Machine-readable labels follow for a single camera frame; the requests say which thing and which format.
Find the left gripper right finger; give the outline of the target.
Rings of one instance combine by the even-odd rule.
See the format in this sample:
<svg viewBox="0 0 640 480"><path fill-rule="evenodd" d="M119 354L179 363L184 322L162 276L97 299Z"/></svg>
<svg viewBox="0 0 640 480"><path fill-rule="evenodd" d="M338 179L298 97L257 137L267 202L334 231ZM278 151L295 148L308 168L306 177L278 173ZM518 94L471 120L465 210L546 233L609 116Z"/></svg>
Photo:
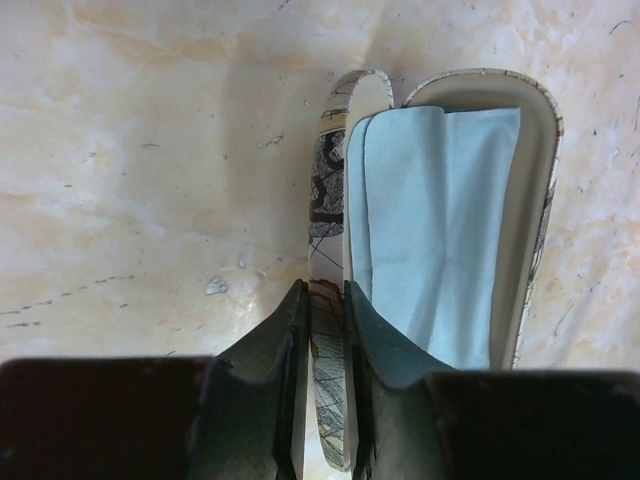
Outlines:
<svg viewBox="0 0 640 480"><path fill-rule="evenodd" d="M450 369L345 286L356 479L635 479L639 376Z"/></svg>

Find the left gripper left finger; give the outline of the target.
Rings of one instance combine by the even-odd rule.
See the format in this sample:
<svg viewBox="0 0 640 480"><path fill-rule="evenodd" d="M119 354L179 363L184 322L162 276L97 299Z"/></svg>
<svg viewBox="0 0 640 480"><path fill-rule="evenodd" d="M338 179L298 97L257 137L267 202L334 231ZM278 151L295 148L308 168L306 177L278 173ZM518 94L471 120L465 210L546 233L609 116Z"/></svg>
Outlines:
<svg viewBox="0 0 640 480"><path fill-rule="evenodd" d="M23 358L1 366L5 479L299 479L310 294L215 356Z"/></svg>

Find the grey patterned glasses case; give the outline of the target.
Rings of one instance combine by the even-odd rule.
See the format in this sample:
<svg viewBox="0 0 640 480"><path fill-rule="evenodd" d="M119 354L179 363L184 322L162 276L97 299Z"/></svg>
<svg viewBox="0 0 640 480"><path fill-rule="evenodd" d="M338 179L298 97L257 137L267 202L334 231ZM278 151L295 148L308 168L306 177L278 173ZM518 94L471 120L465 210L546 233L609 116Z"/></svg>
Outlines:
<svg viewBox="0 0 640 480"><path fill-rule="evenodd" d="M368 113L394 106L389 77L379 70L355 70L333 86L320 119L309 214L311 354L316 418L328 465L345 472L354 463L345 443L346 384L342 333L343 283L351 277L347 238L347 137ZM497 293L492 296L489 365L510 370L518 362L523 326L544 248L556 186L563 119L539 82L518 72L467 69L445 72L419 84L403 108L435 106L454 111L515 106L524 131L509 176L506 217L501 223Z"/></svg>

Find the narrow blue cleaning cloth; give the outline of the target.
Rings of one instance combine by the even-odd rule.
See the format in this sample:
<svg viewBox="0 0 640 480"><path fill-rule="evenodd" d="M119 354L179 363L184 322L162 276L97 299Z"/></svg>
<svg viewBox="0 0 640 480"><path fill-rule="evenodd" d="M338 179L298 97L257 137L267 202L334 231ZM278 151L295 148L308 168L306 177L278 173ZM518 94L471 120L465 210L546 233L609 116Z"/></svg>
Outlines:
<svg viewBox="0 0 640 480"><path fill-rule="evenodd" d="M347 148L354 281L374 309L437 360L490 364L498 247L518 108L388 110Z"/></svg>

